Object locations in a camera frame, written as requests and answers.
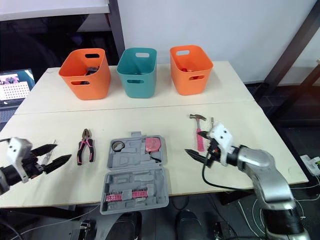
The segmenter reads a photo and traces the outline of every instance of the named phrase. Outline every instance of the wooden table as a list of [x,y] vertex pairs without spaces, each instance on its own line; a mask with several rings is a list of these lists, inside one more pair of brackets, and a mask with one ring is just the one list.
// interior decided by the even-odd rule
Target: wooden table
[[[125,96],[119,80],[114,73],[112,76],[106,98],[82,101],[57,76],[56,68],[47,70],[0,132],[0,139],[14,136],[26,138],[34,147],[57,140],[58,146],[51,159],[66,154],[72,154],[72,157],[63,167],[48,175],[42,174],[26,184],[12,186],[0,197],[1,208],[99,202],[104,176],[109,171],[110,141],[130,137],[134,131],[164,137],[167,161],[163,166],[167,172],[169,195],[223,191],[202,181],[202,165],[184,151],[196,149],[196,121],[189,119],[190,113],[214,117],[222,122],[233,134],[236,146],[243,144],[270,152],[277,169],[290,184],[308,181],[228,62],[215,62],[205,92],[194,96],[180,96],[175,92],[168,65],[158,67],[156,93],[150,99]],[[201,127],[208,130],[211,124],[209,121],[201,122]],[[96,158],[94,163],[84,160],[82,166],[77,166],[78,142],[84,128],[91,130]],[[1,156],[5,156],[6,151],[7,146],[0,144]],[[7,165],[5,158],[1,158],[0,166]],[[223,167],[215,163],[211,169],[207,168],[206,178],[218,185],[252,188],[249,177],[233,166]]]

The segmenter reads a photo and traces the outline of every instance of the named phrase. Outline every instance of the hammer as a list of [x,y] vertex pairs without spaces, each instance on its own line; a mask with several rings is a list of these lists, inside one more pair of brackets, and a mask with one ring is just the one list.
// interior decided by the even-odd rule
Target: hammer
[[198,135],[199,132],[201,132],[201,128],[200,128],[200,119],[202,119],[203,121],[206,121],[207,119],[199,114],[190,114],[190,118],[191,119],[195,119],[196,120],[196,142],[197,142],[197,149],[199,152],[203,152],[205,150],[204,147],[204,140],[202,139],[202,136]]

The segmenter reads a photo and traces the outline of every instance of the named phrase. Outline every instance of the laptop screen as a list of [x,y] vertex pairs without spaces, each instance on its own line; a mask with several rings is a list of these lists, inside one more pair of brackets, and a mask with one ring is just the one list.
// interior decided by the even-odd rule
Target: laptop screen
[[0,106],[19,105],[35,85],[30,69],[0,73]]

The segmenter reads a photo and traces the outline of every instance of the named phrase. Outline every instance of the person's foot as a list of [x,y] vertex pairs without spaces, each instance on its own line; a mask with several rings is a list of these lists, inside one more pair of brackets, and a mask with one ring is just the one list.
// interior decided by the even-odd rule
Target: person's foot
[[203,230],[197,216],[188,210],[180,211],[175,217],[177,240],[203,240]]
[[113,224],[105,240],[140,240],[141,225],[139,211],[124,213]]

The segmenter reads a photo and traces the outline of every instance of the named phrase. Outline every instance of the gray tool case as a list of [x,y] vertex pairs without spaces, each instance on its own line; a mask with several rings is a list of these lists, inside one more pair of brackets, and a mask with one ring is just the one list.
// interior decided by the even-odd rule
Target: gray tool case
[[[146,138],[160,139],[161,147],[151,155],[146,152]],[[119,141],[124,147],[114,151],[113,143]],[[166,161],[165,140],[159,135],[142,136],[141,132],[132,132],[129,138],[112,140],[107,161],[111,171],[104,178],[100,213],[109,215],[166,207],[169,194],[162,166]]]

